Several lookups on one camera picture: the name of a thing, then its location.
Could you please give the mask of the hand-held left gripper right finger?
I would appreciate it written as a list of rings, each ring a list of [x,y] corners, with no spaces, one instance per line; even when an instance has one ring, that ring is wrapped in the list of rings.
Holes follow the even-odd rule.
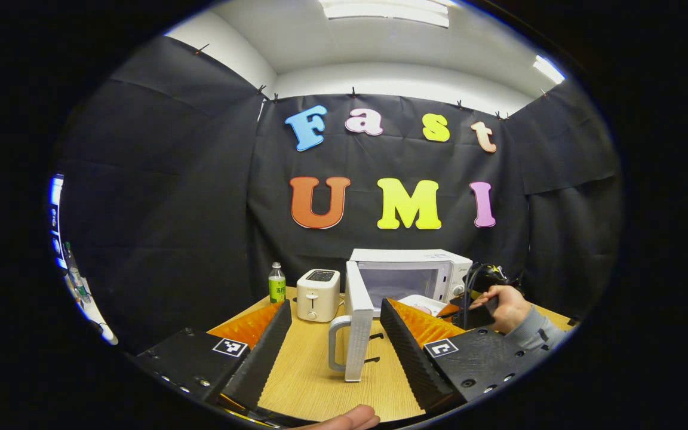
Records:
[[[382,300],[380,323],[413,395],[429,414],[480,402],[546,357],[489,327],[461,330],[392,299]]]

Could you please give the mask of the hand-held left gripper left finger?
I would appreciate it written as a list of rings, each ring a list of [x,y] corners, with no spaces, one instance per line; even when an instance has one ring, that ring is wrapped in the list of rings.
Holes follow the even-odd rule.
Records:
[[[184,328],[129,358],[194,401],[249,411],[259,405],[291,322],[290,301],[284,300],[214,334]]]

